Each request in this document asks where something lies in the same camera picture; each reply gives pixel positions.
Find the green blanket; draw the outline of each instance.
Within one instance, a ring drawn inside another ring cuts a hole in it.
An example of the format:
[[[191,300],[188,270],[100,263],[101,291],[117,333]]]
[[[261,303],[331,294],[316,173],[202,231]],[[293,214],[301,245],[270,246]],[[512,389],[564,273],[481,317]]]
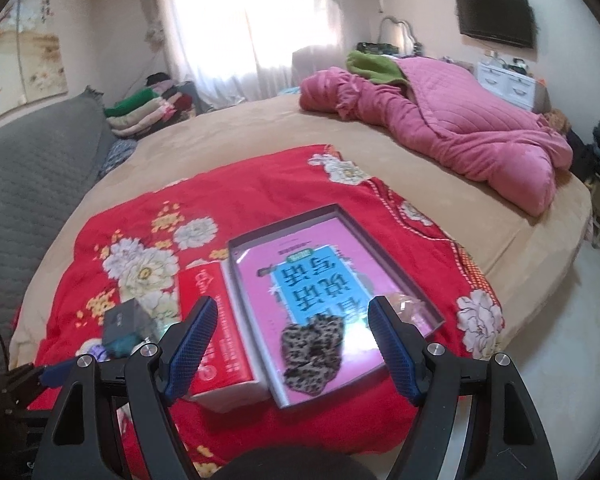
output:
[[[401,87],[409,85],[409,81],[397,63],[386,56],[364,54],[358,50],[352,50],[347,56],[347,70],[352,74],[369,79],[376,85]]]
[[[136,92],[131,97],[116,103],[112,108],[105,108],[104,115],[106,117],[122,117],[133,112],[136,108],[147,104],[151,99],[160,97],[151,88],[147,87],[139,92]]]

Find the gray headboard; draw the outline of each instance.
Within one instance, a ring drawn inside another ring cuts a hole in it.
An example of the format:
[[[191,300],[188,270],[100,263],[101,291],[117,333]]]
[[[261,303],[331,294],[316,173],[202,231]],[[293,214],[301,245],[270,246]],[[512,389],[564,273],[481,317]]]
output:
[[[115,140],[100,97],[87,88],[0,128],[0,332],[7,344],[27,285]]]

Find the pink blanket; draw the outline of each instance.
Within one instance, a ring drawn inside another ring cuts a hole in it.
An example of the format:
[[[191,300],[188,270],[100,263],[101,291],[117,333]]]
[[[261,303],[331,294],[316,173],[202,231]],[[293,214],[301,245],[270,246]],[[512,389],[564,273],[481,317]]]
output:
[[[549,207],[554,168],[568,169],[573,153],[544,117],[496,97],[455,65],[423,57],[397,63],[417,104],[399,88],[331,68],[302,82],[300,105],[384,126],[403,146],[487,182],[530,215]]]

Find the television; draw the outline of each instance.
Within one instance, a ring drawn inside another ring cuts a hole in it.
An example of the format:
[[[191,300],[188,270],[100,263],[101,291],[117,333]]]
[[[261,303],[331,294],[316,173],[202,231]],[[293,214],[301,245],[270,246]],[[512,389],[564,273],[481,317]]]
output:
[[[456,0],[460,34],[533,48],[535,24],[529,0]]]

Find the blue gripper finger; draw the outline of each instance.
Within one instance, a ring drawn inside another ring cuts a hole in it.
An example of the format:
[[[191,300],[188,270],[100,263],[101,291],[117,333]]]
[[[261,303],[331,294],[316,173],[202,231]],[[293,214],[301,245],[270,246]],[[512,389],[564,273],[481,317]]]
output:
[[[160,341],[163,350],[160,375],[164,381],[164,396],[170,403],[189,390],[217,323],[216,302],[208,296],[203,296],[187,319],[171,326]],[[176,337],[180,339],[179,344],[173,345],[173,339]]]
[[[424,393],[418,387],[419,370],[416,370],[413,359],[400,335],[396,332],[402,322],[386,298],[373,298],[369,302],[368,320],[369,328],[376,338],[376,343],[387,368],[389,368],[389,374],[398,393],[406,397],[414,406],[421,405],[424,401]]]

